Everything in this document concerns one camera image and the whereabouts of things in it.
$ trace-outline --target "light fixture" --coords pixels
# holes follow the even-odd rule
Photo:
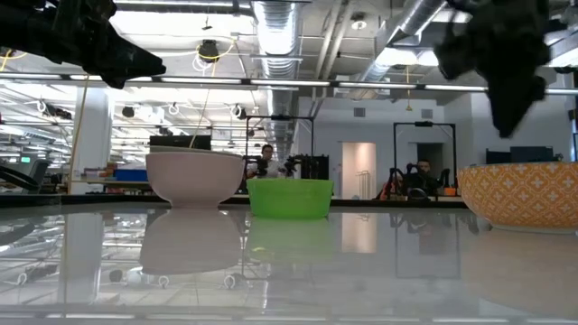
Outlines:
[[[353,21],[351,28],[356,31],[368,27],[368,23],[365,22],[365,13],[355,13],[351,16],[351,20]]]
[[[467,91],[467,92],[484,92],[485,87],[480,86],[457,86],[457,85],[425,85],[425,90],[446,90],[446,91]]]
[[[225,85],[239,85],[241,79],[225,79],[225,78],[179,78],[179,77],[162,77],[164,82],[176,83],[191,83],[191,84],[225,84]]]
[[[310,80],[270,80],[254,79],[252,85],[256,86],[304,86],[304,87],[328,87],[329,81],[310,81]]]
[[[0,73],[0,79],[60,79],[61,76],[43,73]]]
[[[415,85],[379,82],[340,82],[344,88],[415,89]]]
[[[423,51],[417,57],[417,63],[427,67],[437,67],[438,61],[433,51]]]
[[[385,48],[376,58],[376,63],[383,66],[416,65],[417,56],[410,50]]]
[[[135,109],[125,106],[123,108],[123,116],[128,118],[135,117]]]
[[[85,75],[71,75],[70,78],[72,80],[86,80],[87,76]],[[89,76],[90,81],[102,81],[100,76]]]

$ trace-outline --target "yellow bowl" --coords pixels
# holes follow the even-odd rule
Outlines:
[[[459,171],[461,197],[494,227],[538,232],[578,229],[578,163],[532,162]]]

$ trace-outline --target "glossy table surface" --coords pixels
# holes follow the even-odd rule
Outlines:
[[[466,209],[0,216],[0,324],[578,324],[578,237],[492,229]]]

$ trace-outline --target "computer screen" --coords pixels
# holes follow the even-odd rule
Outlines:
[[[195,149],[210,150],[210,139],[210,135],[197,135],[192,147]],[[192,135],[151,135],[150,145],[188,148],[191,140]]]
[[[554,161],[554,149],[550,146],[510,147],[513,163],[544,163]]]

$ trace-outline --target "ventilation duct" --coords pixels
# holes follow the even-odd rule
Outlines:
[[[116,0],[117,10],[147,13],[231,14],[253,17],[250,1]]]
[[[390,65],[386,64],[386,62],[390,62],[388,58],[390,48],[388,46],[407,37],[420,34],[444,6],[445,0],[407,0],[403,12],[393,18],[391,23],[387,23],[384,27],[385,30],[382,28],[378,33],[376,41],[382,50],[359,76],[358,81],[381,81],[391,68]],[[364,90],[354,91],[351,95],[353,98],[361,98],[365,92]]]
[[[260,53],[279,56],[262,60],[264,77],[267,79],[295,79],[297,61],[284,60],[284,56],[295,55],[298,47],[299,5],[288,2],[259,1],[253,3],[255,17],[259,21],[257,38]],[[296,115],[296,101],[292,91],[269,89],[267,106],[270,115]],[[269,134],[275,138],[277,153],[285,157],[291,148],[294,121],[278,123],[272,121]]]

